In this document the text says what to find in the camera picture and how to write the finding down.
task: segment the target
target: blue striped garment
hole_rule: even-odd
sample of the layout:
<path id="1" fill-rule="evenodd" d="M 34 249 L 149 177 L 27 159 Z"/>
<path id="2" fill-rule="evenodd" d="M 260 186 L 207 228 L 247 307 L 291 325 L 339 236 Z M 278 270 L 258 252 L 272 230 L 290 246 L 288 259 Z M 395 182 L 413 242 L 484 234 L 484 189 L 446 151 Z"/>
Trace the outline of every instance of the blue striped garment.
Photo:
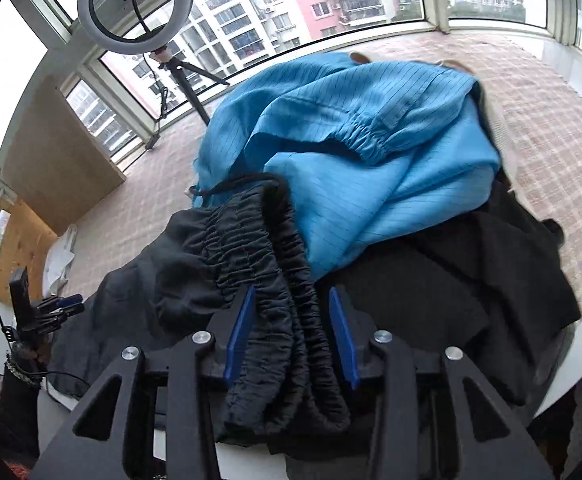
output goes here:
<path id="1" fill-rule="evenodd" d="M 344 53 L 275 65 L 215 111 L 198 188 L 247 172 L 285 176 L 317 280 L 370 244 L 487 201 L 500 158 L 468 95 L 474 83 L 441 66 L 357 64 Z"/>

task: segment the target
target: plaid fabric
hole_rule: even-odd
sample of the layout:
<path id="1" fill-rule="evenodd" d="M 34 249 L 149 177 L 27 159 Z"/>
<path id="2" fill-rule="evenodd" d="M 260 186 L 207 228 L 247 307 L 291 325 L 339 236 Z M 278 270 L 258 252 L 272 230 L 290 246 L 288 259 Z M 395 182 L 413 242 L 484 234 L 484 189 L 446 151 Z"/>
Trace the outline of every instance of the plaid fabric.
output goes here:
<path id="1" fill-rule="evenodd" d="M 582 310 L 582 99 L 552 68 L 499 34 L 413 34 L 346 50 L 383 59 L 456 59 L 473 69 L 504 111 L 518 153 L 516 180 L 539 218 L 564 228 L 562 263 Z M 214 106 L 207 106 L 211 112 Z M 123 186 L 78 223 L 64 294 L 91 294 L 104 275 L 151 242 L 190 206 L 192 163 L 204 123 L 188 115 L 127 171 Z"/>

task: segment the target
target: pile of clothes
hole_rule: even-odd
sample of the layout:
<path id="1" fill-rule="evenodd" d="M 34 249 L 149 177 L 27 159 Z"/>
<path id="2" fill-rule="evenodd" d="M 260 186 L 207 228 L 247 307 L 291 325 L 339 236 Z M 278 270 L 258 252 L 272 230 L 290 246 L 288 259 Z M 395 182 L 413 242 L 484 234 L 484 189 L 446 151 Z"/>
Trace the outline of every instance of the pile of clothes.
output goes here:
<path id="1" fill-rule="evenodd" d="M 168 348 L 253 285 L 258 316 L 215 413 L 218 439 L 295 456 L 306 437 L 368 448 L 356 431 L 365 410 L 347 402 L 320 315 L 344 285 L 379 329 L 427 351 L 462 348 L 523 406 L 580 311 L 559 228 L 516 198 L 493 110 L 475 76 L 443 64 L 334 53 L 262 71 L 213 116 L 194 208 L 106 276 L 57 334 L 50 368 L 93 382 L 126 346 Z M 51 381 L 83 393 L 66 376 Z"/>

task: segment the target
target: wooden board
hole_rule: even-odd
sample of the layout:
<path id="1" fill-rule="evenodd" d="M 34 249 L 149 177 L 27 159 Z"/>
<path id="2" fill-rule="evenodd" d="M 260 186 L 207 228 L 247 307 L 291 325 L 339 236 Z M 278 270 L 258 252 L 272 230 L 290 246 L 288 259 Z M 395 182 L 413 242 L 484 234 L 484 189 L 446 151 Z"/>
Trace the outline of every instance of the wooden board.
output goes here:
<path id="1" fill-rule="evenodd" d="M 124 181 L 49 76 L 4 159 L 4 181 L 58 235 Z"/>
<path id="2" fill-rule="evenodd" d="M 16 267 L 28 268 L 29 297 L 41 300 L 46 254 L 57 234 L 20 199 L 8 212 L 10 218 L 0 245 L 0 301 L 11 305 L 8 282 Z"/>

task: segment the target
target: pink building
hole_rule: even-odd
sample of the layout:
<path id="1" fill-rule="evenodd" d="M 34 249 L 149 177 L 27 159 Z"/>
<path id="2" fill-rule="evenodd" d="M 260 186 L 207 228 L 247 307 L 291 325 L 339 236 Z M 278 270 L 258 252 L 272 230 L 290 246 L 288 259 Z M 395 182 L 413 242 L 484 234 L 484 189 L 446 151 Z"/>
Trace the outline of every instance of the pink building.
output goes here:
<path id="1" fill-rule="evenodd" d="M 309 29 L 311 39 L 318 40 L 344 32 L 338 0 L 295 0 Z"/>

